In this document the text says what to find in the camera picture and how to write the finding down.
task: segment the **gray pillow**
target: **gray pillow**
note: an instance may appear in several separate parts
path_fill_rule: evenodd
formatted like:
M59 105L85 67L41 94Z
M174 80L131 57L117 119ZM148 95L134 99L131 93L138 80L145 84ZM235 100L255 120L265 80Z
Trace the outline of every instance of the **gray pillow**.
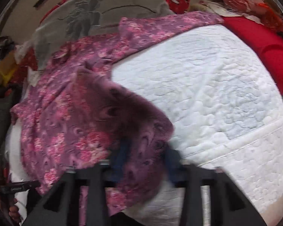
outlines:
M174 14L165 0L69 0L54 10L33 34L33 46L42 70L65 42L117 32L122 17L155 18Z

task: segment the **red pillow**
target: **red pillow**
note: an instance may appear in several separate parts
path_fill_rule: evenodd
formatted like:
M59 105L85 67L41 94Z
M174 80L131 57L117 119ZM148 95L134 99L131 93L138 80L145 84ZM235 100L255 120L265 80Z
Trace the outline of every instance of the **red pillow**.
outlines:
M223 17L224 26L251 47L283 95L283 39L270 29L244 17Z

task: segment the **finger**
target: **finger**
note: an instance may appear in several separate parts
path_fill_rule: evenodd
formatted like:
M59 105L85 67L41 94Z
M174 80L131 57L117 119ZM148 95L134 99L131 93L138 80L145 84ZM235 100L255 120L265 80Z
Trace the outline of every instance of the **finger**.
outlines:
M16 222L16 223L21 223L21 219L20 218L13 218L13 220Z
M11 212L11 211L10 211L9 215L10 215L12 218L20 218L20 214L17 213L17 212Z
M19 208L15 205L11 206L10 207L10 212L18 212L19 211Z

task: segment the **hand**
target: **hand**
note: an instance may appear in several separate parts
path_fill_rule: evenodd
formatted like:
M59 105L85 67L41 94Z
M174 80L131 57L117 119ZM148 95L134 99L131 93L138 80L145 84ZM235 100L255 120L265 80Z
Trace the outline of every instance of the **hand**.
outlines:
M9 210L9 216L16 222L20 223L22 221L21 215L19 213L19 208L16 205L12 205Z

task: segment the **pink floral blanket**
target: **pink floral blanket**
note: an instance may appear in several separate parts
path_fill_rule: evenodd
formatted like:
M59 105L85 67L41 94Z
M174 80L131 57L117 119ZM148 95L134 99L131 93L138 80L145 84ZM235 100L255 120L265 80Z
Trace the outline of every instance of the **pink floral blanket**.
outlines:
M118 34L83 37L54 53L37 86L11 110L13 121L22 121L23 167L41 182L40 192L47 192L67 167L107 158L127 137L132 144L123 179L106 193L110 214L153 196L173 125L147 100L112 82L111 66L179 33L222 22L204 12L124 18Z

